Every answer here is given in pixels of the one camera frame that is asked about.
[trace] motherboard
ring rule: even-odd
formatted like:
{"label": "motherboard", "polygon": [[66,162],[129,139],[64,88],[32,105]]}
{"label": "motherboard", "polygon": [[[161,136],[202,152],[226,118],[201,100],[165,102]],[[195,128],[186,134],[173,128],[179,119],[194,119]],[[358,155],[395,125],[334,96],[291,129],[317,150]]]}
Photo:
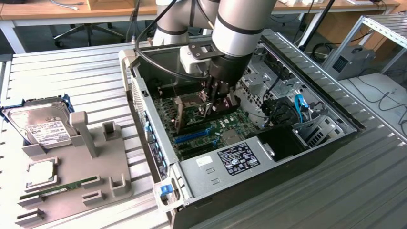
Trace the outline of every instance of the motherboard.
{"label": "motherboard", "polygon": [[182,160],[241,142],[251,132],[258,130],[249,118],[249,113],[238,108],[235,112],[211,121],[207,121],[194,109],[187,110],[185,119],[193,127],[177,131],[177,97],[155,98],[154,103],[175,152]]}

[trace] small electronic device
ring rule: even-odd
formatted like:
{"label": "small electronic device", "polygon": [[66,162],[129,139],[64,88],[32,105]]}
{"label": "small electronic device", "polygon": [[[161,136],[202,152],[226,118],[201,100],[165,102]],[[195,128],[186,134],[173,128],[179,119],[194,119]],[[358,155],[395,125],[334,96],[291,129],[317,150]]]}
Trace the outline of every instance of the small electronic device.
{"label": "small electronic device", "polygon": [[343,49],[342,54],[334,66],[327,70],[327,73],[337,80],[357,77],[361,74],[361,69],[369,68],[375,58],[377,54],[373,49],[366,49],[362,45],[349,46]]}
{"label": "small electronic device", "polygon": [[0,104],[0,114],[16,128],[28,145],[46,149],[71,144],[78,135],[70,125],[74,108],[68,95],[32,100],[7,100]]}

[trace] green circuit board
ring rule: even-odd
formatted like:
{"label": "green circuit board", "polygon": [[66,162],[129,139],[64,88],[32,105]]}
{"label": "green circuit board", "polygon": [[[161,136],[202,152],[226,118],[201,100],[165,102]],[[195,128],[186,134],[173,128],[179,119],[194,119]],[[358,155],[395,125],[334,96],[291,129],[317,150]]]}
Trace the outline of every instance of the green circuit board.
{"label": "green circuit board", "polygon": [[182,135],[177,136],[177,129],[174,124],[177,118],[175,101],[173,98],[169,98],[155,99],[154,102],[170,141],[175,146],[175,152],[182,160],[186,160],[230,145],[229,141],[225,139],[225,133],[227,131],[229,133],[235,133],[234,140],[237,141],[245,140],[247,135],[258,130],[242,108],[238,108],[234,113],[227,114],[221,119],[213,120],[210,122],[203,122],[203,118],[197,115],[194,110],[187,110],[186,122],[189,124],[202,123],[199,124],[201,129],[198,131],[209,131],[209,134],[206,136],[185,141],[183,143],[177,143],[177,139],[182,137]]}

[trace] office chair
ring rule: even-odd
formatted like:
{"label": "office chair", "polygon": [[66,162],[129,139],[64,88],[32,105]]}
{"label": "office chair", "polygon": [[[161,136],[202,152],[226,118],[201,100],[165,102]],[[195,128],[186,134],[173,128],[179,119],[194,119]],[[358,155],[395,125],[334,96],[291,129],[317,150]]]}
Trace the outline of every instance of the office chair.
{"label": "office chair", "polygon": [[[102,32],[105,32],[105,33],[107,33],[107,34],[111,34],[111,35],[119,37],[119,38],[122,39],[121,41],[125,42],[125,36],[123,36],[121,33],[118,33],[118,32],[115,32],[115,31],[110,30],[111,28],[114,28],[111,22],[109,22],[109,28],[110,28],[110,29],[106,29],[106,28],[99,27],[99,26],[98,26],[99,24],[102,24],[102,23],[86,23],[86,24],[83,24],[83,25],[80,25],[80,26],[76,26],[75,24],[71,24],[71,25],[70,25],[70,26],[71,26],[71,29],[70,29],[67,32],[64,32],[63,34],[60,34],[60,35],[58,35],[58,36],[54,37],[55,45],[56,45],[59,48],[62,48],[62,47],[64,46],[64,42],[60,41],[60,39],[68,37],[70,35],[72,35],[72,34],[80,32],[80,31],[83,31],[83,30],[87,31],[87,35],[88,35],[88,46],[92,46],[92,41],[91,41],[91,36],[92,36],[92,34],[94,34],[94,33],[92,33],[92,30],[98,30],[98,31],[102,31]],[[55,33],[55,28],[54,28],[54,26],[50,26],[50,28],[51,28],[52,34],[54,34],[54,33]]]}

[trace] power supply label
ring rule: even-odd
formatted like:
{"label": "power supply label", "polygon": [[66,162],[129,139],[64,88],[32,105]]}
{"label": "power supply label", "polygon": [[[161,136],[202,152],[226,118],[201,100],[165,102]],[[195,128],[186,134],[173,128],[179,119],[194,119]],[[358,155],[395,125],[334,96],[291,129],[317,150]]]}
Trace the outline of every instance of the power supply label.
{"label": "power supply label", "polygon": [[247,143],[218,152],[218,155],[229,173],[233,176],[261,165],[261,162]]}

